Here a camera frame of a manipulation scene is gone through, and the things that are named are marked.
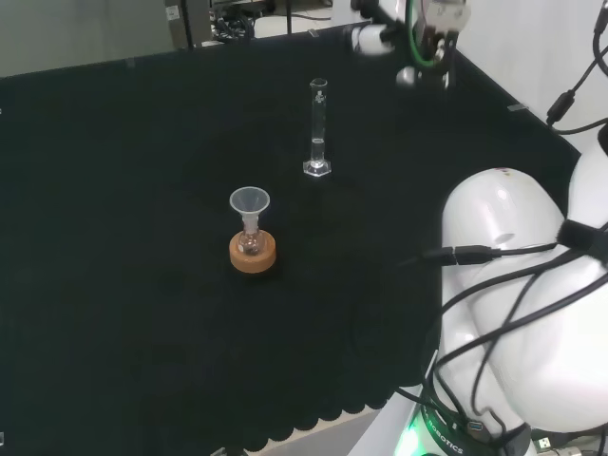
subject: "equipment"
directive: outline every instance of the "equipment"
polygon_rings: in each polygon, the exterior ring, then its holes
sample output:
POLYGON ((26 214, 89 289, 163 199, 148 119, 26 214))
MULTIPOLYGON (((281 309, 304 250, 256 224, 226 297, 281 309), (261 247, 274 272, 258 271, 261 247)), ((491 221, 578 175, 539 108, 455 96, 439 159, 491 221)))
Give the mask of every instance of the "equipment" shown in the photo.
MULTIPOLYGON (((352 0, 351 7, 373 19, 348 31, 353 50, 382 55, 406 45, 412 66, 400 71, 398 84, 446 89, 454 83, 455 45, 470 15, 464 0, 352 0)), ((599 51, 606 24, 608 0, 594 30, 596 60, 552 106, 549 126, 563 117, 595 65, 608 76, 606 51, 599 51)), ((399 390, 420 409, 395 454, 580 454, 568 445, 554 448, 548 438, 535 440, 532 428, 578 434, 594 428, 603 448, 607 176, 604 126, 598 144, 579 159, 566 220, 531 177, 513 169, 484 171, 451 193, 443 216, 446 247, 415 258, 446 266, 444 306, 434 326, 441 335, 439 355, 428 378, 422 369, 422 397, 399 390)))

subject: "plastic funnel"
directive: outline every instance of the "plastic funnel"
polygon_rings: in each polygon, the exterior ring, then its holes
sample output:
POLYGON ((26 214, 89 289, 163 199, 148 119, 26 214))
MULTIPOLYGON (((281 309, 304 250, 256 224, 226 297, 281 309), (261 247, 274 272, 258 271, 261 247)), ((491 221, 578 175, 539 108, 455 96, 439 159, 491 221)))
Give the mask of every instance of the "plastic funnel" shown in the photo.
POLYGON ((257 232, 257 217, 270 204, 270 196, 258 187, 242 187, 230 196, 230 205, 243 217, 245 233, 257 232))

